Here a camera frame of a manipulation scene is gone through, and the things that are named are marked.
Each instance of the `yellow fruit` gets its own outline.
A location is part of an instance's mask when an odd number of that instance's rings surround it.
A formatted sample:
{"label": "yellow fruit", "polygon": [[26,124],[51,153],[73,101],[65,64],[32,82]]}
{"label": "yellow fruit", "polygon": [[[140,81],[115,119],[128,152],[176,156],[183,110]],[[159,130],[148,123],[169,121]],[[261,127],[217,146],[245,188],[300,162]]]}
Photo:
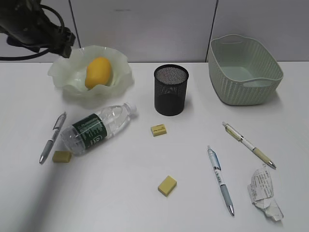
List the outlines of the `yellow fruit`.
{"label": "yellow fruit", "polygon": [[87,67],[85,86],[92,89],[96,85],[108,84],[112,75],[112,66],[104,57],[95,58]]}

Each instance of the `crumpled paper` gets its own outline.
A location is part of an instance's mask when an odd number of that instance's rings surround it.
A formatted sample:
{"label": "crumpled paper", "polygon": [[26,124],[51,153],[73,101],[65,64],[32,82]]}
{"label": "crumpled paper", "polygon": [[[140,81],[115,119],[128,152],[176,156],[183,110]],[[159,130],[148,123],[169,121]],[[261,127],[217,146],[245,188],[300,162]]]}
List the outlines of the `crumpled paper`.
{"label": "crumpled paper", "polygon": [[274,221],[283,219],[283,213],[274,198],[270,173],[265,164],[254,172],[251,184],[248,185],[248,192],[251,203],[263,210],[267,217],[271,217]]}

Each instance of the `yellow eraser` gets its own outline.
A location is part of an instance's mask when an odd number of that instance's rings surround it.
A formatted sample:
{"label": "yellow eraser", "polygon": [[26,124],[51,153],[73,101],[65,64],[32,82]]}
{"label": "yellow eraser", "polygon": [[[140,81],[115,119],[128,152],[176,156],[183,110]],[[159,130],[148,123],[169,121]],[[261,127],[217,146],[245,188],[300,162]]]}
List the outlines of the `yellow eraser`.
{"label": "yellow eraser", "polygon": [[69,151],[55,151],[53,156],[54,163],[68,163],[72,154]]}
{"label": "yellow eraser", "polygon": [[167,197],[176,185],[177,181],[168,175],[165,180],[159,185],[158,190]]}
{"label": "yellow eraser", "polygon": [[153,136],[158,136],[161,134],[166,134],[166,129],[164,124],[161,124],[151,127],[151,132],[153,133]]}

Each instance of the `plastic basket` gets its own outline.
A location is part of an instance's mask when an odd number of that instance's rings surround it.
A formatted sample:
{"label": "plastic basket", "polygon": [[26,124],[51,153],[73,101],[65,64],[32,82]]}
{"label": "plastic basket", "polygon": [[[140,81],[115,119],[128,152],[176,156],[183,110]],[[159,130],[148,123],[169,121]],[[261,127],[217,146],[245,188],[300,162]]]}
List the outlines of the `plastic basket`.
{"label": "plastic basket", "polygon": [[220,100],[229,105],[256,105],[275,92],[283,72],[255,39],[226,35],[210,44],[209,75]]}

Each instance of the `white pen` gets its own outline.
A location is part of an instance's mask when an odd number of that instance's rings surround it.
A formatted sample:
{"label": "white pen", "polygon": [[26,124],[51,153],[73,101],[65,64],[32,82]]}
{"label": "white pen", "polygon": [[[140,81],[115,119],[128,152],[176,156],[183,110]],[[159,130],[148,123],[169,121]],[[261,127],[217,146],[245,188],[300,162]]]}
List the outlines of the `white pen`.
{"label": "white pen", "polygon": [[47,141],[47,143],[46,143],[46,145],[44,147],[44,150],[43,150],[43,152],[41,154],[40,162],[39,162],[40,164],[44,164],[45,160],[47,159],[47,157],[48,157],[50,151],[53,148],[53,145],[54,145],[54,143],[55,143],[55,141],[56,141],[56,139],[57,139],[57,137],[59,135],[61,127],[63,126],[63,123],[66,120],[66,118],[67,118],[67,113],[66,112],[64,112],[63,114],[61,114],[58,117],[58,119],[57,119],[57,121],[56,121],[56,123],[55,123],[55,125],[53,127],[52,138]]}
{"label": "white pen", "polygon": [[276,169],[276,165],[273,161],[271,161],[270,158],[268,158],[263,152],[260,151],[257,147],[253,146],[252,143],[250,143],[246,138],[244,138],[237,130],[232,128],[230,125],[228,125],[225,122],[222,122],[222,125],[225,127],[225,130],[227,133],[229,133],[231,136],[233,136],[237,141],[244,144],[249,150],[251,150],[258,158],[260,158],[265,164],[267,164],[269,167]]}
{"label": "white pen", "polygon": [[222,178],[221,166],[220,166],[220,163],[218,161],[218,157],[217,157],[216,153],[211,149],[210,146],[207,146],[207,151],[208,151],[209,159],[211,160],[211,164],[212,164],[214,173],[215,173],[216,178],[218,180],[218,184],[220,186],[220,190],[221,190],[221,193],[223,195],[225,204],[226,204],[230,214],[232,216],[234,216],[235,212],[234,212],[233,203],[232,203],[230,194],[228,193],[226,184],[225,184],[225,182],[224,182],[224,180]]}

